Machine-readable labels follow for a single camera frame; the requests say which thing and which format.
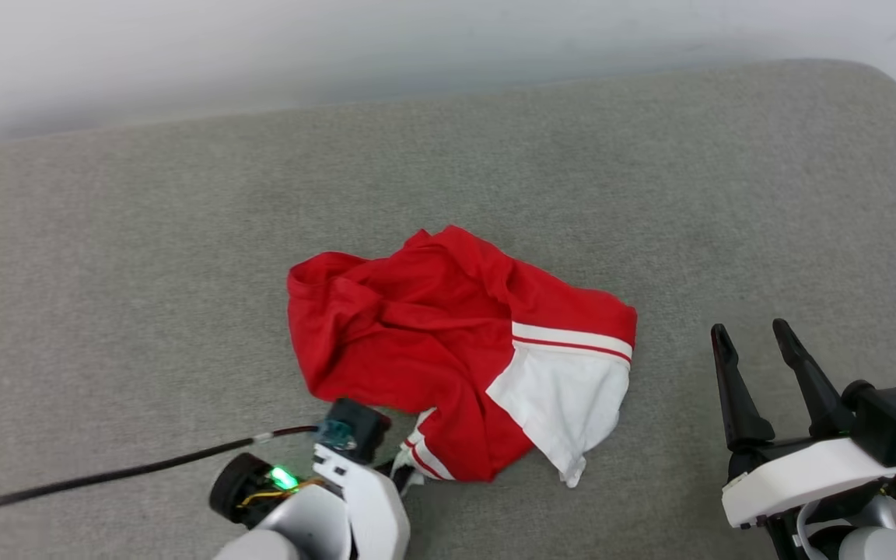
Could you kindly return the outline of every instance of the white wall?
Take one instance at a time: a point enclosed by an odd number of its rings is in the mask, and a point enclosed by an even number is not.
[[[0,0],[0,141],[790,57],[896,78],[896,0]]]

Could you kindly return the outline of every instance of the white stripe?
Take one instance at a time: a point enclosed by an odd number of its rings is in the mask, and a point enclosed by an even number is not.
[[[421,437],[423,437],[423,433],[420,433],[420,425],[424,423],[424,421],[430,417],[430,415],[434,414],[434,411],[437,411],[438,408],[427,408],[426,411],[420,412],[420,415],[417,417],[416,428],[413,428],[413,432],[410,432],[409,436],[406,436],[406,440],[409,443],[417,443],[420,442]]]
[[[551,344],[534,344],[532,341],[513,341],[514,348],[528,348],[529,350],[541,350],[545,352],[562,352],[565,354],[594,355],[597,358],[611,359],[618,364],[625,366],[630,371],[632,362],[623,359],[619,355],[609,354],[601,350],[590,350],[590,348],[577,348],[573,346],[555,346]]]
[[[410,450],[410,447],[406,446],[406,443],[401,443],[399,446],[398,454],[396,454],[396,462],[394,462],[394,471],[396,469],[397,464],[408,464],[410,467],[417,469],[420,474],[423,474],[427,478],[437,478],[434,474],[431,474],[431,471],[427,471],[426,468],[421,467],[421,465],[417,462],[415,458],[413,458],[413,450]]]
[[[513,336],[521,337],[523,339],[556,341],[557,343],[605,348],[605,350],[612,350],[626,355],[629,359],[632,357],[632,345],[621,339],[608,337],[606,334],[550,329],[549,327],[536,327],[534,325],[513,322]]]
[[[427,442],[421,437],[420,442],[417,442],[417,446],[414,447],[415,451],[417,451],[417,455],[420,456],[420,460],[424,461],[427,464],[427,467],[432,468],[441,478],[444,478],[445,481],[454,481],[455,477],[451,475],[451,472],[448,472],[448,469],[445,468],[445,465],[442,464],[438,457],[434,457],[434,453],[431,453],[431,450],[427,449]]]

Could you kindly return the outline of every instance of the gray fabric surface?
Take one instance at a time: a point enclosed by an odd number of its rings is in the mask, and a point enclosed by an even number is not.
[[[311,422],[285,274],[468,228],[638,309],[620,425],[570,490],[540,453],[406,506],[412,558],[769,558],[729,528],[709,330],[807,432],[769,321],[896,385],[896,84],[787,61],[0,146],[0,492]],[[410,428],[396,417],[396,436]],[[391,453],[392,442],[384,450]],[[309,472],[308,440],[256,453]],[[0,510],[0,558],[203,557],[217,457]]]

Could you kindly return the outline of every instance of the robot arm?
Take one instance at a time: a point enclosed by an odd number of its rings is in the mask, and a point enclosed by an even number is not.
[[[232,460],[210,493],[210,506],[251,529],[217,560],[362,560],[402,558],[410,523],[394,481],[369,467],[389,428],[377,411],[342,400],[313,446],[318,478],[297,481],[245,453]],[[398,481],[405,481],[398,472]]]
[[[851,383],[836,393],[782,319],[774,321],[783,361],[810,412],[810,436],[774,442],[737,369],[723,325],[711,330],[725,440],[732,451],[722,506],[733,527],[764,527],[781,560],[896,560],[896,387]],[[810,525],[849,525],[810,531]]]

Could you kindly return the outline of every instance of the white fabric panel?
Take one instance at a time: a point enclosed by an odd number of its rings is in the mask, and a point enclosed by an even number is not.
[[[628,370],[614,355],[515,341],[511,362],[486,393],[572,488],[586,467],[583,453],[618,425]]]

